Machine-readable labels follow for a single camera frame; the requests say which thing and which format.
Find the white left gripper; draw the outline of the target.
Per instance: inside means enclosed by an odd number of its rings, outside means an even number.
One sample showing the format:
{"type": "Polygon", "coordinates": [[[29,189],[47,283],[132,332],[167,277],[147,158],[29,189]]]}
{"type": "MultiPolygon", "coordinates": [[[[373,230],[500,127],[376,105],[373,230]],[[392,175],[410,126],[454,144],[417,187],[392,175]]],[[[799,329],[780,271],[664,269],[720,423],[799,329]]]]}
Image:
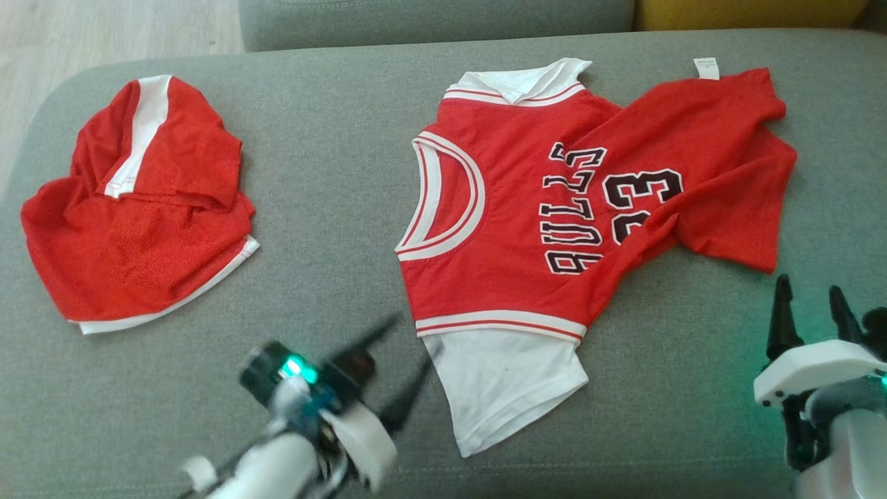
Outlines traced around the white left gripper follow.
{"type": "Polygon", "coordinates": [[[321,378],[335,394],[323,413],[346,458],[357,471],[358,481],[379,493],[395,467],[397,451],[393,438],[408,423],[413,408],[434,367],[439,353],[410,371],[405,382],[379,410],[379,416],[362,401],[365,386],[375,376],[375,361],[369,354],[377,342],[389,335],[402,319],[393,313],[371,326],[352,343],[333,354],[321,370],[321,378]]]}

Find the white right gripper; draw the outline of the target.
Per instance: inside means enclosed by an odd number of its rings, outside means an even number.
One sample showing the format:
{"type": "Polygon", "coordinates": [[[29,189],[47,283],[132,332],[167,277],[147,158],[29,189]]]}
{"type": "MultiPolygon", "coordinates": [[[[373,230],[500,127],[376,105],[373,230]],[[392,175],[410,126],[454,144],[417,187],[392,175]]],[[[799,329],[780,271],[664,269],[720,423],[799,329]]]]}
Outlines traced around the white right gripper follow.
{"type": "Polygon", "coordinates": [[[865,335],[842,288],[836,285],[829,288],[829,309],[839,339],[820,343],[805,345],[799,337],[791,307],[793,298],[789,275],[779,275],[766,345],[766,357],[771,362],[753,383],[757,404],[779,407],[789,396],[799,396],[811,389],[877,372],[887,374],[887,361],[856,344],[865,343],[865,335]]]}

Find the red Bulls basketball jersey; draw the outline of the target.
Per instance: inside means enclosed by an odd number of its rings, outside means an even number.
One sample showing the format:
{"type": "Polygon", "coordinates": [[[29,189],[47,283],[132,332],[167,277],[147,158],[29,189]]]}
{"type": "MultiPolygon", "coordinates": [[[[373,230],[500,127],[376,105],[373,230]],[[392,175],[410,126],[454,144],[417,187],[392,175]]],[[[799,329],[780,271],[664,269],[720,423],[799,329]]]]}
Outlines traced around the red Bulls basketball jersey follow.
{"type": "Polygon", "coordinates": [[[586,383],[577,356],[621,280],[683,245],[772,274],[796,151],[767,67],[662,82],[629,105],[592,61],[468,71],[412,140],[419,202],[395,252],[463,458],[586,383]]]}

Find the red shorts with white stripe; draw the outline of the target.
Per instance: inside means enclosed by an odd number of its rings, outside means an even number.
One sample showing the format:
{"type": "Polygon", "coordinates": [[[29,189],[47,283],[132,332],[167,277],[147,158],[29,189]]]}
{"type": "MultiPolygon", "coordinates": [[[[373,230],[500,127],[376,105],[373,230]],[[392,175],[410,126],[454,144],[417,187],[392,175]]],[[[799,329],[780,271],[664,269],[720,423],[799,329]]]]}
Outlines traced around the red shorts with white stripe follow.
{"type": "Polygon", "coordinates": [[[124,85],[79,131],[69,174],[20,209],[36,274],[83,335],[126,331],[225,280],[260,243],[242,143],[172,75],[124,85]]]}

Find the large yellow sofa back cushion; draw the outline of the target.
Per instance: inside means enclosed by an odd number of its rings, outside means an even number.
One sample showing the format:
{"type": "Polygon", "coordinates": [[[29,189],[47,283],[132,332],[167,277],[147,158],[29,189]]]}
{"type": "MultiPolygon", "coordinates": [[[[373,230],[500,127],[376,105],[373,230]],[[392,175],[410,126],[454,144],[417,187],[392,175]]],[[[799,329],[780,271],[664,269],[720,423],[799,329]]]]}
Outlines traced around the large yellow sofa back cushion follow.
{"type": "Polygon", "coordinates": [[[870,0],[636,0],[636,31],[849,28],[870,0]]]}

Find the large grey sofa seat cushion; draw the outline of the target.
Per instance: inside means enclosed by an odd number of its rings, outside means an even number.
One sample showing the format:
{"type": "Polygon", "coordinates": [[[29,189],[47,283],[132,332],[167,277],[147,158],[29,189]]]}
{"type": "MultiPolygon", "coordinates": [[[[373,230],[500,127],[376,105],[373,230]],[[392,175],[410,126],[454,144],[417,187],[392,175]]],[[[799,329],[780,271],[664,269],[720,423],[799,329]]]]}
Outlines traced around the large grey sofa seat cushion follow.
{"type": "Polygon", "coordinates": [[[635,0],[238,0],[250,53],[630,31],[635,0]]]}

